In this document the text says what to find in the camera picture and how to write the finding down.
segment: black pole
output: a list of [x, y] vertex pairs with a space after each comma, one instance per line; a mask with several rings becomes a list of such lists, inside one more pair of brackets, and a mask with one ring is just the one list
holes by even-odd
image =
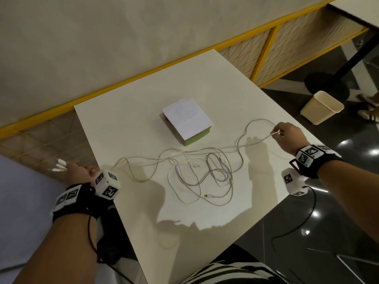
[[323, 91], [329, 91], [341, 78], [347, 74], [358, 62], [360, 62], [374, 47], [379, 45], [379, 32], [376, 33], [361, 49], [344, 64], [333, 76], [331, 76], [323, 85]]

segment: black wrist strap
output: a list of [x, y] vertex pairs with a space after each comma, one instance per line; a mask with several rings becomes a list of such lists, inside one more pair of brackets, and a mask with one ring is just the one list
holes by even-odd
[[300, 174], [310, 178], [318, 178], [320, 167], [329, 161], [343, 161], [342, 157], [322, 144], [307, 145], [296, 154], [296, 158], [290, 161], [291, 166]]
[[87, 214], [98, 219], [113, 201], [95, 195], [96, 191], [91, 184], [75, 184], [69, 186], [58, 196], [53, 210], [53, 222], [67, 214]]

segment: white cube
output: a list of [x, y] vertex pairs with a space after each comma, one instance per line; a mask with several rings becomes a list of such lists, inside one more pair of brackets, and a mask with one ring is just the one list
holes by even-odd
[[112, 200], [115, 199], [120, 192], [121, 183], [117, 175], [110, 170], [103, 169], [95, 176], [96, 195], [102, 198]]

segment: hand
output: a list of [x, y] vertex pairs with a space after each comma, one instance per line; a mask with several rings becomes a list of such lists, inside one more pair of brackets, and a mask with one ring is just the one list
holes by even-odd
[[291, 124], [291, 123], [278, 123], [271, 133], [281, 130], [282, 133], [274, 134], [273, 139], [276, 140], [278, 145], [285, 152], [296, 156], [299, 149], [309, 145], [309, 141], [301, 131], [301, 128]]
[[78, 183], [90, 182], [95, 187], [95, 174], [99, 171], [93, 167], [82, 167], [76, 162], [69, 162], [67, 164], [66, 175], [64, 176], [64, 183], [67, 186], [71, 186]]

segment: white paper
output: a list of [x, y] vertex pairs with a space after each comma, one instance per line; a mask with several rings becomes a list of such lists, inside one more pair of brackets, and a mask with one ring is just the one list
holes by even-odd
[[213, 125], [211, 119], [192, 98], [184, 98], [166, 107], [163, 113], [184, 140]]

